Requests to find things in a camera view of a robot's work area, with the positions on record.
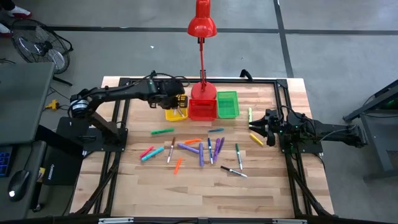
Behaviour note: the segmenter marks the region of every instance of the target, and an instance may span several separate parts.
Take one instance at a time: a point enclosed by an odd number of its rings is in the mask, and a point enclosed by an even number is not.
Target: gray floor
[[[286,29],[398,29],[394,0],[280,0]],[[195,12],[186,0],[16,0],[34,19],[61,26],[186,27]],[[277,28],[271,0],[213,0],[219,28]],[[196,39],[184,33],[58,32],[73,43],[72,63],[60,75],[75,85],[52,86],[70,95],[101,83],[107,75],[147,75],[151,70],[197,75]],[[315,119],[343,124],[341,117],[398,78],[398,36],[288,35],[294,76],[304,78]],[[23,63],[9,40],[0,39],[0,58]],[[207,39],[209,76],[236,77],[243,68],[255,77],[286,77],[278,34],[218,34]],[[67,100],[57,97],[62,104]],[[46,111],[42,124],[56,128],[63,111]],[[398,179],[363,182],[379,170],[373,149],[324,142],[326,175],[337,215],[398,222]],[[63,211],[70,189],[46,215]]]

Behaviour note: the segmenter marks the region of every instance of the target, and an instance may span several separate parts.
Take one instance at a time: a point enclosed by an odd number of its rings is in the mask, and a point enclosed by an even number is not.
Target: purple marker
[[[224,144],[224,137],[223,138],[221,138],[221,143],[220,143],[220,146],[218,147],[218,152],[217,152],[217,154],[219,154],[220,152],[221,152],[221,148],[223,147],[223,144]]]
[[[220,147],[220,139],[216,140],[216,147],[214,148],[214,156],[213,156],[213,161],[217,161],[217,155],[218,155],[218,148]]]
[[[203,143],[199,143],[199,165],[204,166],[205,160],[203,158]]]
[[[198,149],[194,149],[194,148],[192,148],[192,147],[186,146],[186,145],[181,144],[181,143],[178,143],[177,145],[178,145],[179,147],[183,148],[183,149],[187,149],[187,150],[189,150],[189,151],[191,151],[191,152],[194,152],[194,153],[196,153],[196,154],[199,154],[199,150],[198,150]]]

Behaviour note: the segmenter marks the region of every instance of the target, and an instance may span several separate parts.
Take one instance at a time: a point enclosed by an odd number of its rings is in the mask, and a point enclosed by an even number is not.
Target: fan guard
[[[70,64],[71,43],[46,25],[33,19],[19,19],[11,26],[12,44],[29,63],[53,62],[55,74],[63,73]],[[67,49],[63,41],[70,45]]]

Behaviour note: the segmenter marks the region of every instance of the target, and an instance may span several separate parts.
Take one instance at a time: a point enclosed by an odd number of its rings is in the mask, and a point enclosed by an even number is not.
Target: red bin
[[[188,117],[198,121],[214,121],[217,118],[217,100],[189,99]]]

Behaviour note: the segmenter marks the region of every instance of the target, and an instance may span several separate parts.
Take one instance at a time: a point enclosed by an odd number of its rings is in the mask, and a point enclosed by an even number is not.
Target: black marker
[[[232,169],[227,168],[227,167],[225,167],[225,166],[221,166],[221,168],[224,169],[224,170],[230,171],[231,173],[238,174],[238,175],[240,175],[240,176],[242,176],[242,177],[248,177],[248,176],[245,175],[245,174],[242,174],[242,173],[240,173],[240,172],[238,172],[238,171],[232,170]]]

